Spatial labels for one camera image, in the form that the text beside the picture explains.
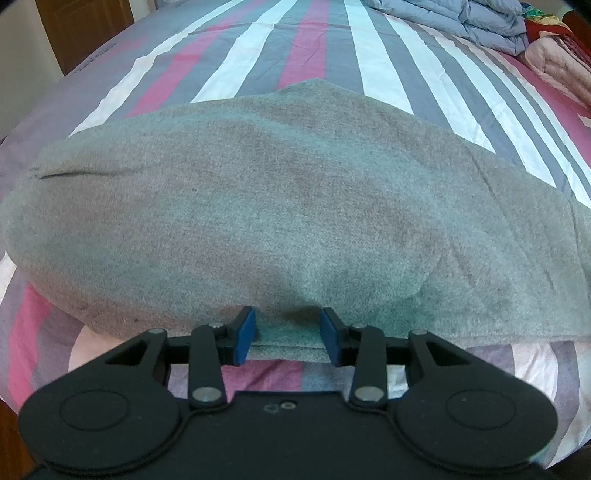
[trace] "striped bedsheet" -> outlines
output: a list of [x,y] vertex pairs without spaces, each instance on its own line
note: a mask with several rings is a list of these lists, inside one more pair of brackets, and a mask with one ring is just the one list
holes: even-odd
[[[315,77],[451,129],[591,207],[590,113],[513,58],[359,0],[194,0],[146,17],[91,55],[8,136],[0,196],[43,146],[85,128]],[[36,388],[117,343],[52,306],[7,255],[0,295],[0,395],[15,411]],[[591,438],[591,343],[540,339],[471,351],[554,402],[560,422],[544,465]],[[224,377],[230,393],[346,391],[352,371],[249,361],[224,367]],[[186,394],[185,379],[175,370],[175,394]],[[405,388],[403,371],[391,368],[390,396]]]

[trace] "wooden door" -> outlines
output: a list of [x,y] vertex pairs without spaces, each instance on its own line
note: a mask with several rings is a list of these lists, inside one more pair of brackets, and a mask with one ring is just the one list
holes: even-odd
[[64,74],[134,22],[129,0],[36,1]]
[[589,25],[581,14],[571,10],[564,14],[562,21],[566,23],[577,38],[591,50],[591,25]]
[[0,400],[0,480],[20,480],[33,468],[18,434],[17,416]]

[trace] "white stripe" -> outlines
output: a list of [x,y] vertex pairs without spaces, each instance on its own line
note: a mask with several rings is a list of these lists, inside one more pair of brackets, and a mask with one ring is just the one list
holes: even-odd
[[577,115],[579,116],[579,118],[583,122],[584,126],[591,128],[591,118],[587,118],[586,116],[581,116],[578,113],[577,113]]
[[520,84],[523,85],[525,90],[527,90],[527,92],[532,96],[534,101],[541,108],[542,112],[544,112],[546,118],[550,121],[550,124],[552,124],[552,126],[554,127],[554,130],[557,133],[560,140],[562,141],[562,143],[565,144],[566,148],[573,156],[574,160],[579,165],[580,169],[583,171],[583,174],[587,178],[588,182],[591,184],[591,168],[589,168],[587,162],[585,162],[585,160],[581,156],[581,153],[579,153],[579,150],[577,149],[573,141],[570,139],[568,133],[566,132],[560,121],[556,118],[556,115],[550,108],[550,105],[548,105],[546,100],[544,100],[544,98],[538,93],[535,87],[523,77],[523,75],[514,65],[512,65],[508,60],[503,58],[503,56],[495,50],[491,50],[490,48],[486,48],[485,50],[490,55],[494,56],[494,58],[496,58],[498,61],[500,61],[505,66],[505,68],[507,68],[507,70],[511,72],[515,76],[515,78],[517,78],[517,80],[520,82]]
[[349,17],[364,94],[412,113],[400,77],[367,10],[359,0],[345,0],[345,10]]
[[384,16],[406,45],[452,130],[460,137],[494,153],[495,149],[437,56],[405,21],[391,15],[384,14]]
[[123,105],[127,97],[139,85],[141,79],[144,78],[144,75],[146,75],[150,68],[152,68],[152,65],[154,65],[154,60],[158,55],[168,52],[190,33],[201,27],[205,22],[209,22],[218,17],[226,10],[236,6],[242,1],[243,0],[231,0],[230,2],[217,7],[207,15],[195,20],[195,22],[190,24],[183,31],[180,31],[172,37],[168,37],[147,55],[135,59],[134,65],[131,67],[129,73],[125,75],[125,77],[123,77],[119,83],[109,91],[109,93],[107,93],[107,96],[100,101],[99,106],[87,116],[70,135],[90,127],[104,124],[113,112]]
[[296,4],[296,1],[280,0],[252,23],[236,39],[220,67],[208,78],[191,103],[233,98],[261,55],[275,24]]
[[123,342],[124,340],[112,337],[106,333],[95,333],[84,325],[70,351],[68,371],[71,372],[81,367],[96,357],[101,356],[103,353],[107,353],[109,350],[121,345]]
[[16,271],[17,266],[8,256],[8,253],[4,252],[4,257],[0,260],[0,304],[4,300],[4,295],[10,285],[12,276]]
[[495,118],[500,123],[501,127],[511,140],[517,153],[523,163],[525,169],[534,177],[546,182],[553,187],[556,187],[554,179],[540,156],[540,152],[536,149],[534,143],[531,141],[529,135],[523,129],[519,120],[516,119],[515,114],[503,100],[503,97],[496,91],[491,81],[482,73],[481,69],[459,48],[457,48],[448,38],[443,37],[438,31],[432,28],[419,25],[426,32],[430,33],[437,42],[448,52],[457,62],[460,67],[466,72],[474,87],[482,95]]
[[591,343],[575,343],[574,348],[579,365],[579,409],[551,464],[558,463],[581,447],[591,427]]
[[515,376],[542,391],[552,402],[558,386],[558,359],[549,343],[511,345]]
[[387,365],[388,398],[400,398],[408,390],[406,372],[402,365]]
[[564,175],[566,175],[566,178],[569,181],[569,185],[571,186],[577,200],[580,201],[583,205],[586,205],[587,207],[591,208],[591,199],[589,198],[589,195],[587,194],[585,187],[583,187],[580,178],[574,172],[573,166],[569,163],[564,154],[560,151],[558,145],[556,145],[556,142],[554,142],[554,140],[544,127],[542,120],[535,112],[534,108],[531,106],[528,99],[525,98],[525,95],[521,93],[521,91],[513,84],[513,82],[507,77],[507,75],[499,67],[497,67],[481,49],[479,49],[472,42],[467,41],[463,38],[458,38],[458,40],[462,42],[464,45],[466,45],[472,51],[472,53],[474,53],[474,55],[476,55],[480,60],[482,60],[482,62],[497,77],[499,77],[503,84],[505,84],[507,89],[511,92],[511,95],[513,95],[517,103],[522,107],[527,117],[531,120],[531,123],[540,135],[540,138],[544,141],[552,155],[556,158],[556,161],[560,165],[560,168],[564,172]]

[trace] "red cloth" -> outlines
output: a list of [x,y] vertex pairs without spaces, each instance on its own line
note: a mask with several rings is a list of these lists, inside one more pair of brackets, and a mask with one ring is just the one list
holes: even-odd
[[561,39],[574,55],[591,67],[591,55],[589,55],[586,50],[583,50],[577,41],[572,39],[572,37],[562,37]]
[[591,57],[591,50],[589,50],[568,28],[561,25],[542,25],[528,19],[525,19],[525,27],[527,29],[527,39],[530,43],[535,42],[540,37],[541,32],[550,32],[555,35],[560,35],[563,38],[571,38],[581,50]]

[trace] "folded blanket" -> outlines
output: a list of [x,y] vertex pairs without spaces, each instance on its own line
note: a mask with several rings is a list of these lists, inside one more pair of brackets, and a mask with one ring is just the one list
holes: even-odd
[[523,7],[519,0],[474,0],[475,2],[492,8],[495,12],[507,15],[521,15]]
[[528,45],[519,14],[498,12],[472,0],[365,0],[376,10],[436,30],[467,38],[485,47],[517,55]]
[[540,79],[591,110],[591,66],[574,54],[560,36],[539,38],[519,59]]
[[326,360],[321,306],[463,346],[591,339],[591,210],[319,80],[76,133],[43,150],[0,226],[42,295],[117,338],[247,304],[251,358]]

